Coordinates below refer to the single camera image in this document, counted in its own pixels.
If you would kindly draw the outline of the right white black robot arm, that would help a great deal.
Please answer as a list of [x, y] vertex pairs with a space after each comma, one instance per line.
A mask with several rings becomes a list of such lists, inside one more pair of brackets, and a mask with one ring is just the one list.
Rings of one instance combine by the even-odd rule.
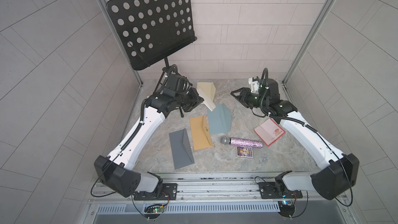
[[249, 87], [232, 91], [231, 95], [245, 108], [258, 108], [284, 130], [290, 132], [309, 152], [319, 168], [318, 172], [287, 171], [275, 178], [276, 192], [315, 191], [327, 200], [333, 200], [356, 184], [359, 160], [354, 154], [344, 154], [325, 140], [289, 101], [281, 100], [278, 83], [263, 70], [261, 77], [249, 80]]

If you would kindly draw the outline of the light blue envelope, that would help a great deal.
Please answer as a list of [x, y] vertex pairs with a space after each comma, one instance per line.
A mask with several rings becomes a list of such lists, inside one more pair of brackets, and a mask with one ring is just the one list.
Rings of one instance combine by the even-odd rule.
[[231, 130], [231, 112], [225, 104], [216, 105], [213, 111], [207, 110], [210, 134], [228, 133]]

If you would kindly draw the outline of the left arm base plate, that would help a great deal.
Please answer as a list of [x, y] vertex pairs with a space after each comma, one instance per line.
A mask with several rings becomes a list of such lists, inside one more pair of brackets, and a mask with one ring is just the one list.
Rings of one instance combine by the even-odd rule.
[[158, 184], [153, 192], [134, 192], [133, 197], [135, 201], [149, 201], [149, 200], [176, 200], [178, 184], [161, 183]]

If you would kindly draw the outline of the pink white letter paper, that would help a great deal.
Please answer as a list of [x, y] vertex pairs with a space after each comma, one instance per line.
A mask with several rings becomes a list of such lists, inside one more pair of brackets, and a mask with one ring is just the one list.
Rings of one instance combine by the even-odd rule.
[[273, 119], [266, 120], [254, 131], [266, 146], [271, 146], [286, 133]]

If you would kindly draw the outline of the cream yellow envelope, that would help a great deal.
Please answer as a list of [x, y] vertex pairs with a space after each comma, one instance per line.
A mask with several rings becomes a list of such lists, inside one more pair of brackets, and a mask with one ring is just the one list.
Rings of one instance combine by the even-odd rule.
[[216, 93], [214, 83], [198, 82], [197, 92], [199, 96], [204, 99], [203, 104], [212, 112], [216, 108], [216, 105], [213, 102]]

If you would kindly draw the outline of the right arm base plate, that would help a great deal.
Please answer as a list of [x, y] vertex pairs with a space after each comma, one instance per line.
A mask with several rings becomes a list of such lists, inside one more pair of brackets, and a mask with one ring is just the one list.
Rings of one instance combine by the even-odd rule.
[[257, 182], [257, 185], [259, 186], [259, 191], [261, 195], [261, 199], [301, 199], [303, 198], [303, 194], [301, 191], [296, 190], [296, 191], [284, 191], [284, 192], [277, 192], [275, 188], [275, 183], [274, 182]]

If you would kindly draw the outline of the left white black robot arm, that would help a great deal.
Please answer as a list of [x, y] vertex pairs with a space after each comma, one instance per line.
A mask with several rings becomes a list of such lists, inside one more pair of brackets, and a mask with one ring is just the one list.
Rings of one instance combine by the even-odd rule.
[[123, 140], [107, 156], [98, 156], [94, 168], [97, 181], [127, 198], [135, 194], [157, 199], [162, 195], [163, 179], [153, 173], [134, 171], [135, 163], [155, 130], [178, 110], [183, 116], [204, 102], [177, 65], [163, 68], [154, 93], [141, 103], [140, 117]]

